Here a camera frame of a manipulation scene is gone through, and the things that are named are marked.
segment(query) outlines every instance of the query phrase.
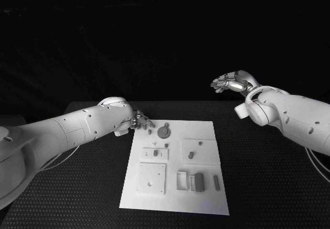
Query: table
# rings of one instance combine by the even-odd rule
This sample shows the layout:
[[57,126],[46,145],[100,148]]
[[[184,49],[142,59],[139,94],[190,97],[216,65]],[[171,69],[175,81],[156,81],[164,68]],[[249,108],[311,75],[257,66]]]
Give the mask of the table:
[[[239,120],[243,101],[144,101],[149,119],[213,121],[230,216],[119,208],[133,132],[107,134],[37,174],[1,229],[328,228],[330,184],[303,148],[272,126]],[[73,102],[66,113],[96,105]]]

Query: textured table surface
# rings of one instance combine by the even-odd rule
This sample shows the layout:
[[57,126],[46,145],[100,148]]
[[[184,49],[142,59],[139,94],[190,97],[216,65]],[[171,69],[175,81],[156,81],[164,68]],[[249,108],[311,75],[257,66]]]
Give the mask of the textured table surface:
[[[96,103],[70,103],[66,113]],[[149,119],[213,121],[230,216],[119,208],[129,130],[82,145],[63,164],[37,174],[1,229],[328,228],[330,184],[278,129],[239,120],[233,108],[240,103],[129,102]]]

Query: robotic hand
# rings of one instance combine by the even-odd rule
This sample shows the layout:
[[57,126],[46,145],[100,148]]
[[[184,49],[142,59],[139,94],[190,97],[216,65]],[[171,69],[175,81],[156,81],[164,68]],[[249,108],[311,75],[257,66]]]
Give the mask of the robotic hand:
[[107,133],[154,128],[141,111],[120,97],[96,106],[21,126],[0,126],[0,209],[17,198],[51,158]]
[[259,125],[276,127],[282,135],[305,148],[330,156],[330,105],[283,90],[260,86],[244,71],[218,76],[210,86],[216,93],[230,89],[244,96],[234,111]]

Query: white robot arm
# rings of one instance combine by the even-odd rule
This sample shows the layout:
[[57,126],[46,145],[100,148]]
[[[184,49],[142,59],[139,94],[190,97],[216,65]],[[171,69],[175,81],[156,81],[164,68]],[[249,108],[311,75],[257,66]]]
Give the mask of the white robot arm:
[[330,156],[330,105],[283,90],[260,86],[237,71],[218,76],[210,86],[216,92],[230,89],[244,96],[234,111],[259,125],[276,127],[282,135],[305,148]]
[[44,163],[60,153],[110,132],[128,133],[149,119],[120,97],[96,106],[21,126],[0,127],[0,209],[17,198]]

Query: dark curtain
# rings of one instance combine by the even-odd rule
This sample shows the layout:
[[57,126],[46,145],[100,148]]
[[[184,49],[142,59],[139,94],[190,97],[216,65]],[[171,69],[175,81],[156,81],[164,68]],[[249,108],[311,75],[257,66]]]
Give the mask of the dark curtain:
[[243,101],[239,93],[210,88],[236,70],[262,85],[330,102],[327,21],[309,9],[162,1],[2,6],[1,113],[33,122],[61,115],[70,101],[110,96]]

